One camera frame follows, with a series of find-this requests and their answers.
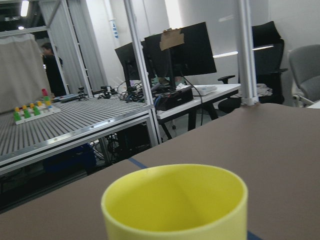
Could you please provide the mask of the colourful peg board toy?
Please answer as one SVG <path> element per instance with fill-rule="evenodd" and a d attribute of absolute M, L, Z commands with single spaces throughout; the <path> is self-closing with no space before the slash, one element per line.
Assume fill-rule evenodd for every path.
<path fill-rule="evenodd" d="M 31 102 L 29 105 L 23 105 L 14 109 L 13 119 L 16 125 L 48 117 L 61 112 L 60 108 L 53 106 L 48 91 L 43 88 L 41 92 L 42 100 Z"/>

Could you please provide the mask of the black office chair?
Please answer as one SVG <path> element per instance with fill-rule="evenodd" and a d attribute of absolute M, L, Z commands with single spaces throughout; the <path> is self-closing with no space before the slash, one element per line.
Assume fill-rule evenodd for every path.
<path fill-rule="evenodd" d="M 266 85 L 270 89 L 258 94 L 259 102 L 281 105 L 285 100 L 281 74 L 287 71 L 281 68 L 285 42 L 273 21 L 253 26 L 252 38 L 257 87 Z"/>

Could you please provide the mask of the yellow plastic cup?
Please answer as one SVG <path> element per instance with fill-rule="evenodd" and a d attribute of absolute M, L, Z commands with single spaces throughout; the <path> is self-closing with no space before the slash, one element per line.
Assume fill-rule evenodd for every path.
<path fill-rule="evenodd" d="M 114 181 L 101 211 L 110 240 L 245 240 L 248 188 L 202 164 L 141 169 Z"/>

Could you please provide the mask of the black computer monitor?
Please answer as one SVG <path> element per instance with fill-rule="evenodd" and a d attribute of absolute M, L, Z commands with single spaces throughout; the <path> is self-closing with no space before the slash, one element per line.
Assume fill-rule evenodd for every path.
<path fill-rule="evenodd" d="M 144 39 L 158 77 L 169 77 L 170 69 L 175 77 L 211 74 L 217 71 L 205 22 L 181 29 L 184 43 L 161 50 L 161 34 Z"/>
<path fill-rule="evenodd" d="M 150 58 L 149 58 L 145 41 L 142 41 L 141 45 L 142 45 L 146 71 L 148 72 L 148 79 L 149 81 L 151 81 L 151 79 L 153 79 L 155 75 L 153 72 L 153 68 L 150 65 Z M 131 81 L 140 80 L 135 53 L 133 49 L 133 43 L 130 42 L 126 45 L 116 48 L 115 52 L 123 68 L 126 86 L 131 87 L 132 86 Z"/>

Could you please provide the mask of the grey office chair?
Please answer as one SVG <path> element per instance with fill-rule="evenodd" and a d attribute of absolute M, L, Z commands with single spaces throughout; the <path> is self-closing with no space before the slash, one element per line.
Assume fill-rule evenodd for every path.
<path fill-rule="evenodd" d="M 320 100 L 320 45 L 301 46 L 288 53 L 288 61 L 296 90 L 293 105 L 305 107 Z"/>

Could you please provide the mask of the person in black clothes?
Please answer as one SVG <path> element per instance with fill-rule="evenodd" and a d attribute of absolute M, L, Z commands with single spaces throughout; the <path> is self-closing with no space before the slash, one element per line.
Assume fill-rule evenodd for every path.
<path fill-rule="evenodd" d="M 44 43 L 42 46 L 42 61 L 46 66 L 46 75 L 49 82 L 51 92 L 55 97 L 64 96 L 66 90 L 58 68 L 56 57 L 50 42 Z"/>

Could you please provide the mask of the aluminium frame post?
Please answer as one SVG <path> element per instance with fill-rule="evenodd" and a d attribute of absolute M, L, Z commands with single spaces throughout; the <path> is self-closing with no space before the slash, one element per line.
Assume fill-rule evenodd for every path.
<path fill-rule="evenodd" d="M 253 106 L 259 102 L 255 58 L 253 51 L 253 33 L 248 0 L 236 0 L 237 7 L 237 47 L 238 73 L 241 84 L 241 104 Z"/>

